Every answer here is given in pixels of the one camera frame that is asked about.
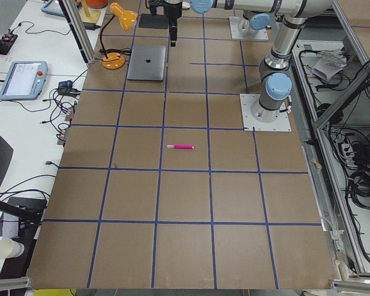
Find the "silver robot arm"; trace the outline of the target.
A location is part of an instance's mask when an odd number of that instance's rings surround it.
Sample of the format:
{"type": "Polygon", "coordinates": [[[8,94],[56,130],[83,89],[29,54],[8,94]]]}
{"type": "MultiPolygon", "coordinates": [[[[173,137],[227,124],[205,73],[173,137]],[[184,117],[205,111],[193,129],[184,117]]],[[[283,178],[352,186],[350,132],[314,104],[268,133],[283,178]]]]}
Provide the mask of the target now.
{"type": "MultiPolygon", "coordinates": [[[[164,11],[165,17],[168,19],[170,46],[175,47],[178,39],[178,24],[177,19],[181,14],[178,11],[173,13],[164,11]]],[[[267,13],[253,13],[251,11],[244,11],[239,20],[237,31],[242,35],[251,36],[264,30],[270,23],[270,16],[267,13]]]]}
{"type": "Polygon", "coordinates": [[[292,90],[287,76],[289,59],[295,42],[310,17],[328,9],[332,1],[191,1],[191,9],[204,14],[210,9],[240,9],[244,12],[262,14],[278,13],[284,16],[273,46],[260,62],[259,72],[263,90],[251,107],[252,116],[263,123],[274,122],[282,103],[292,90]]]}

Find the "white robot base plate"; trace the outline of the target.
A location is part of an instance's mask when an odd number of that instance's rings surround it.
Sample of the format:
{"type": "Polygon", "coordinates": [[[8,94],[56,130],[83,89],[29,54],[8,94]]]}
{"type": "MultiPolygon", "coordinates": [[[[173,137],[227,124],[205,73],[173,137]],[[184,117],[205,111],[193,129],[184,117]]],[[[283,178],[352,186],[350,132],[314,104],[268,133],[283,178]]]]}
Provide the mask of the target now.
{"type": "Polygon", "coordinates": [[[269,111],[259,102],[259,94],[240,94],[244,131],[291,132],[289,112],[282,103],[280,109],[269,111]]]}

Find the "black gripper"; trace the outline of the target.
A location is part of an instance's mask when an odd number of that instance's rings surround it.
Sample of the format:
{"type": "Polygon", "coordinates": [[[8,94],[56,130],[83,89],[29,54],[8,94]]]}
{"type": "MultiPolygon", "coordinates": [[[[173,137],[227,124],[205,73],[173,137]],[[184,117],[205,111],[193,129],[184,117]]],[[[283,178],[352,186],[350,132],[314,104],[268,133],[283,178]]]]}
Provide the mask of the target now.
{"type": "Polygon", "coordinates": [[[175,47],[177,42],[177,19],[182,16],[182,4],[180,0],[148,0],[146,8],[152,16],[157,15],[157,7],[163,7],[163,14],[169,20],[170,46],[175,47]]]}

